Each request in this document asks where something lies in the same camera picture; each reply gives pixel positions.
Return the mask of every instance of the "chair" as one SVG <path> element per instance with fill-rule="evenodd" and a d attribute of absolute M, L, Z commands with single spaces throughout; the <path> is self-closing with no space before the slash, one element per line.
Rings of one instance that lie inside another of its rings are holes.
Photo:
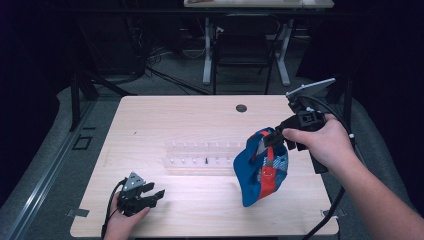
<path fill-rule="evenodd" d="M 213 94 L 216 94 L 218 67 L 268 68 L 268 94 L 272 65 L 283 26 L 271 14 L 228 14 L 214 21 L 212 51 Z"/>

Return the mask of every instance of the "person's left hand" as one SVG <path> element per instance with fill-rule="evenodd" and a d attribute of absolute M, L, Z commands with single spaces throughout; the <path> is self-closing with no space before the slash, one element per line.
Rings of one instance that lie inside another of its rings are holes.
<path fill-rule="evenodd" d="M 110 214 L 113 215 L 107 224 L 105 240 L 127 240 L 134 226 L 150 212 L 149 207 L 144 208 L 131 217 L 125 216 L 119 212 L 119 210 L 115 212 L 118 208 L 118 197 L 119 192 L 115 193 L 115 196 L 112 199 Z"/>

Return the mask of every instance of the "white table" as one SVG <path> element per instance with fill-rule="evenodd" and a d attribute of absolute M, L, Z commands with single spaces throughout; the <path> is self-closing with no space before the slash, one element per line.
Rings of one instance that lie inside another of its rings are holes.
<path fill-rule="evenodd" d="M 212 0 L 197 3 L 189 3 L 189 0 L 184 0 L 184 6 L 189 8 L 293 8 L 293 9 L 325 9 L 332 8 L 334 2 L 332 0 Z M 277 53 L 277 65 L 281 76 L 281 81 L 284 86 L 290 86 L 290 79 L 287 74 L 284 57 L 286 55 L 287 46 L 290 41 L 293 20 L 284 24 L 281 38 L 280 53 Z M 212 58 L 210 52 L 210 37 L 211 28 L 209 19 L 206 18 L 205 23 L 205 67 L 203 71 L 203 84 L 209 85 L 212 70 Z"/>
<path fill-rule="evenodd" d="M 247 111 L 236 111 L 244 104 Z M 172 168 L 164 164 L 167 144 L 241 143 L 255 131 L 292 115 L 285 96 L 124 97 L 97 160 L 76 217 L 74 237 L 98 237 L 114 186 L 134 171 L 165 189 L 135 237 L 216 237 L 304 235 L 323 219 L 330 201 L 307 151 L 289 152 L 289 170 L 280 189 L 242 206 L 232 166 Z M 331 219 L 317 234 L 338 231 Z"/>

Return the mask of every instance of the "hat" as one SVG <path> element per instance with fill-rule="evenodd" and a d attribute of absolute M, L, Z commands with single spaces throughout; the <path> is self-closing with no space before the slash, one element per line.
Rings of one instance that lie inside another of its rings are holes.
<path fill-rule="evenodd" d="M 234 159 L 233 167 L 240 183 L 243 206 L 249 207 L 277 191 L 287 176 L 288 154 L 283 144 L 260 147 L 262 138 L 274 132 L 264 128 L 246 142 L 246 149 Z"/>

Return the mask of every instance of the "white table leg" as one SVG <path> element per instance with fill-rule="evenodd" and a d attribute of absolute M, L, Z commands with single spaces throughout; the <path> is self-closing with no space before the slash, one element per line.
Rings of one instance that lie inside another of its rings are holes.
<path fill-rule="evenodd" d="M 210 25 L 209 18 L 205 19 L 205 67 L 203 69 L 203 84 L 211 83 L 212 58 L 211 58 L 211 42 L 210 42 Z"/>
<path fill-rule="evenodd" d="M 280 71 L 281 81 L 283 86 L 290 86 L 290 79 L 287 73 L 286 65 L 284 64 L 284 56 L 287 52 L 287 46 L 289 45 L 291 31 L 293 27 L 293 20 L 289 20 L 288 23 L 284 24 L 283 27 L 283 42 L 281 44 L 281 51 L 277 58 L 278 70 Z"/>

